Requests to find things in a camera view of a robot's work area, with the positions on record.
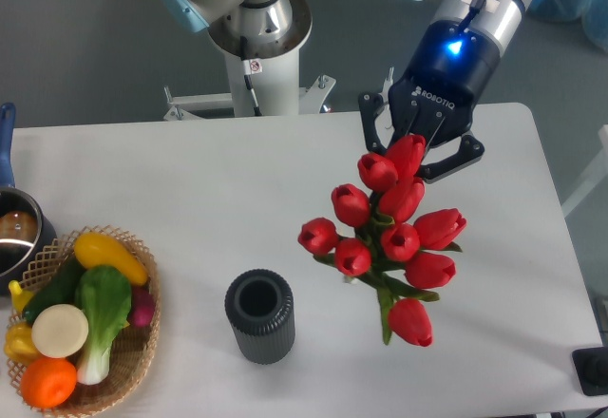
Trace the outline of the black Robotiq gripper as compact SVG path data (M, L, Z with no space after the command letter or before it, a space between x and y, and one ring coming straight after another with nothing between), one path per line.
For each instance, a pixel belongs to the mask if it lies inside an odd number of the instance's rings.
M454 154L421 165L425 183L478 162L485 147L467 133L473 110L524 12L523 0L442 0L403 76L389 89L389 102L377 93L358 96L367 150L387 152L375 124L389 106L393 143L414 134L434 148L461 136Z

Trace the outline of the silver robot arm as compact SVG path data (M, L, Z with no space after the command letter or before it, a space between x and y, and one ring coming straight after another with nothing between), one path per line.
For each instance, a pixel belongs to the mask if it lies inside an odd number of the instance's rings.
M450 157L417 167L426 182L478 161L473 111L532 0L442 0L404 74L386 94L358 98L365 144L385 154L375 123L391 116L395 140L420 135L426 149L458 140ZM162 0L193 33L207 31L223 52L239 117L302 111L299 50L312 29L304 0Z

